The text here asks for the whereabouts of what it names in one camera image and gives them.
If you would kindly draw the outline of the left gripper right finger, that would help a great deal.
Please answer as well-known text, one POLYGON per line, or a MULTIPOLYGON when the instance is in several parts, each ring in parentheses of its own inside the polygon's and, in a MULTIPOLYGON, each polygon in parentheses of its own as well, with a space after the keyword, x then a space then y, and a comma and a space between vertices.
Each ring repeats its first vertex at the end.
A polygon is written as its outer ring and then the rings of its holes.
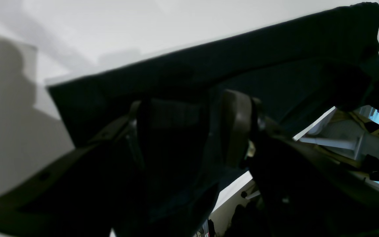
POLYGON ((226 164, 248 168, 259 190, 226 237, 379 237, 377 184, 287 136, 259 99, 226 90, 221 133, 226 164))

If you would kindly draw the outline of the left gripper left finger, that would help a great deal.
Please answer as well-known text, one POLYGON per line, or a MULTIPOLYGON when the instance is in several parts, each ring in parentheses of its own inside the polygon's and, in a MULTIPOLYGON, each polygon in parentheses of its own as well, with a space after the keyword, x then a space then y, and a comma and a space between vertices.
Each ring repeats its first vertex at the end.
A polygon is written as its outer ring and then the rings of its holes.
POLYGON ((144 160, 138 111, 104 127, 86 145, 63 155, 0 196, 0 233, 17 237, 108 237, 125 210, 144 160))

